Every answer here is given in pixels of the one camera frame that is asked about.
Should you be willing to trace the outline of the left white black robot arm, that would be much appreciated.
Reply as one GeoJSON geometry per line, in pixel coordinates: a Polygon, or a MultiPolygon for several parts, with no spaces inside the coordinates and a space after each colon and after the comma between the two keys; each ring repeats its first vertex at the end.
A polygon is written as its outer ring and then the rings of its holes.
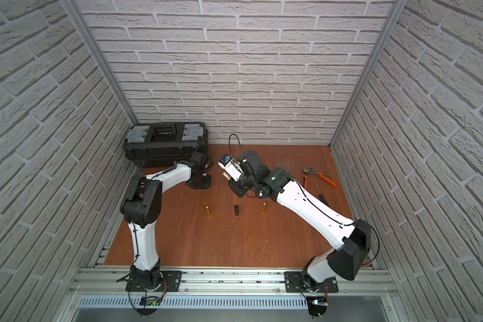
{"type": "Polygon", "coordinates": [[[156,250],[155,225],[162,209],[162,194],[185,183],[196,190],[211,187],[212,164],[204,152],[196,152],[190,160],[175,162],[170,168],[148,176],[130,178],[120,212],[130,228],[134,260],[129,283],[146,290],[162,282],[160,259],[156,250]]]}

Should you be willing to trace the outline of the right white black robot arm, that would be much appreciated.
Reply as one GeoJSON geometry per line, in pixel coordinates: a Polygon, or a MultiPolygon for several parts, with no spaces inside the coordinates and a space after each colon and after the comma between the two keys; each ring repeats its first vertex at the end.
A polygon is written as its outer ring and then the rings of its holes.
{"type": "Polygon", "coordinates": [[[370,224],[340,215],[314,197],[287,171],[270,170],[253,150],[235,159],[225,154],[218,165],[237,196],[244,197],[248,191],[253,191],[259,199],[271,199],[297,214],[331,245],[330,251],[306,265],[304,283],[319,284],[334,276],[355,279],[370,251],[370,224]]]}

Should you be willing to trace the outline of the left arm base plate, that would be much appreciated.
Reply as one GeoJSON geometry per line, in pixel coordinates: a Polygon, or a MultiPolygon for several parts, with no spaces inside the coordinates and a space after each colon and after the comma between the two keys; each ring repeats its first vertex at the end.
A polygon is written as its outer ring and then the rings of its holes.
{"type": "Polygon", "coordinates": [[[128,292],[177,292],[182,278],[180,270],[156,270],[147,274],[127,278],[126,291],[128,292]]]}

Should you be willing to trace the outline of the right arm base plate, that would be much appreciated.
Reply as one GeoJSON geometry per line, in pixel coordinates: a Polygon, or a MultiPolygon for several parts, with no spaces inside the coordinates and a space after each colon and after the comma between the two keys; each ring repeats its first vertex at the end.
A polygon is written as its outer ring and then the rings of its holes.
{"type": "Polygon", "coordinates": [[[305,272],[299,271],[286,271],[284,272],[284,285],[286,292],[302,292],[305,295],[307,293],[324,293],[327,290],[328,293],[339,292],[338,282],[335,276],[325,279],[322,283],[308,277],[305,272]]]}

